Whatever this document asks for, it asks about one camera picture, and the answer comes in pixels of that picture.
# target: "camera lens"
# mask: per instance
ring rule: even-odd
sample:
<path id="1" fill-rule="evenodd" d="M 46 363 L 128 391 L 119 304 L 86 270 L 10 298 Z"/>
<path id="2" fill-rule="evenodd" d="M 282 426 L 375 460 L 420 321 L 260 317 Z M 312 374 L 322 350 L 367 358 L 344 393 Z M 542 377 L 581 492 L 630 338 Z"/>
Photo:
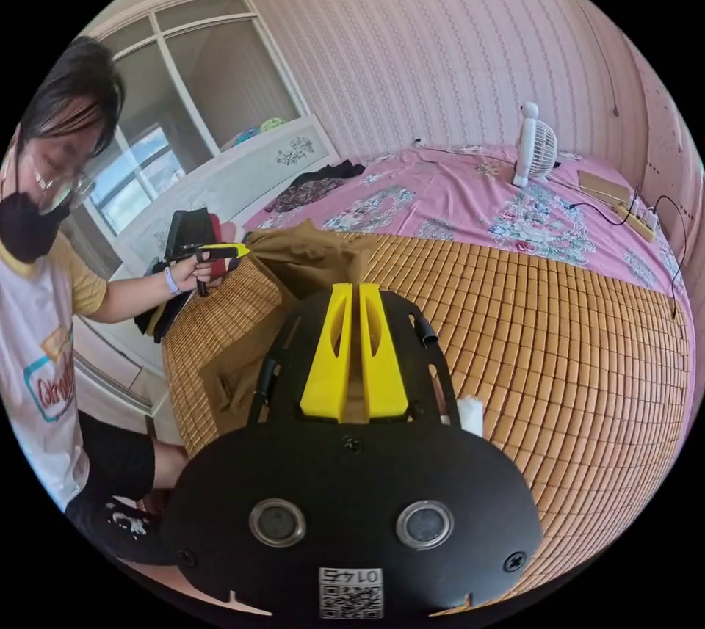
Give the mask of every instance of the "camera lens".
<path id="1" fill-rule="evenodd" d="M 287 548 L 306 534 L 301 510 L 285 499 L 266 499 L 250 513 L 250 530 L 255 538 L 274 548 Z"/>
<path id="2" fill-rule="evenodd" d="M 410 504 L 397 520 L 399 540 L 415 550 L 439 546 L 450 536 L 452 529 L 450 510 L 440 502 L 429 500 Z"/>

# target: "pink bedsheet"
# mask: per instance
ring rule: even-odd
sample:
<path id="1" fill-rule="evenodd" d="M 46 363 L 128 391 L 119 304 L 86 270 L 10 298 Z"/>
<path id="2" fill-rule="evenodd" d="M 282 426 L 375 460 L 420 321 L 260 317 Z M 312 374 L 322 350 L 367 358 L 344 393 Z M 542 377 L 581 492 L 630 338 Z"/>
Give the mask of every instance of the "pink bedsheet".
<path id="1" fill-rule="evenodd" d="M 404 150 L 367 162 L 362 175 L 315 203 L 282 214 L 260 211 L 245 227 L 284 228 L 310 219 L 327 230 L 487 245 L 585 267 L 670 298 L 678 261 L 663 234 L 659 231 L 657 240 L 649 244 L 627 225 L 610 225 L 590 207 L 571 210 L 572 203 L 586 201 L 618 221 L 605 204 L 558 183 L 577 185 L 578 170 L 585 170 L 628 186 L 607 161 L 586 157 L 566 161 L 548 182 L 530 181 L 525 189 L 518 189 L 511 183 L 515 160 L 511 146 L 453 153 Z M 695 335 L 680 274 L 675 292 L 689 324 L 687 422 L 693 400 Z"/>

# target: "window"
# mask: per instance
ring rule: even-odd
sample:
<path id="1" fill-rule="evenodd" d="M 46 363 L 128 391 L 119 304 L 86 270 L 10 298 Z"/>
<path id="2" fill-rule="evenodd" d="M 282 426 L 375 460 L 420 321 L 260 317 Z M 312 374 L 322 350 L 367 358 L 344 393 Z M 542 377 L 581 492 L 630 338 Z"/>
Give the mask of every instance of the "window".
<path id="1" fill-rule="evenodd" d="M 99 158 L 88 205 L 108 244 L 238 134 L 270 118 L 294 120 L 305 108 L 247 0 L 151 10 L 103 42 L 126 87 L 116 139 Z"/>
<path id="2" fill-rule="evenodd" d="M 110 150 L 117 156 L 109 157 L 105 168 L 95 175 L 90 193 L 90 201 L 115 235 L 186 175 L 160 127 L 125 152 L 116 152 L 116 147 L 120 145 L 113 142 Z"/>

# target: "black face mask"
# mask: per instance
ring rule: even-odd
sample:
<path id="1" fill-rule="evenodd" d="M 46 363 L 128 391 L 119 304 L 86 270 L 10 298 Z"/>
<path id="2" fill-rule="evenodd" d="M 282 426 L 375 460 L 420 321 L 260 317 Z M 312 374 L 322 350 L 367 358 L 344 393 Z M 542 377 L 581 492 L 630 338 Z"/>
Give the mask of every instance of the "black face mask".
<path id="1" fill-rule="evenodd" d="M 68 202 L 42 215 L 27 194 L 15 192 L 0 200 L 0 241 L 24 264 L 49 254 L 62 222 L 68 218 Z"/>

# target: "qr code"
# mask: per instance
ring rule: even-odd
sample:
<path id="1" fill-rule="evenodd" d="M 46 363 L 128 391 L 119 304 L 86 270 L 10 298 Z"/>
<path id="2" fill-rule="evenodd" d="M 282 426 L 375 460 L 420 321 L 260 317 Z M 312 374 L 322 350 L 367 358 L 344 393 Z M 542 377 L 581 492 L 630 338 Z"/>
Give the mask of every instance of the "qr code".
<path id="1" fill-rule="evenodd" d="M 323 619 L 382 619 L 381 568 L 320 568 Z"/>
<path id="2" fill-rule="evenodd" d="M 323 619 L 381 619 L 381 585 L 321 585 Z"/>

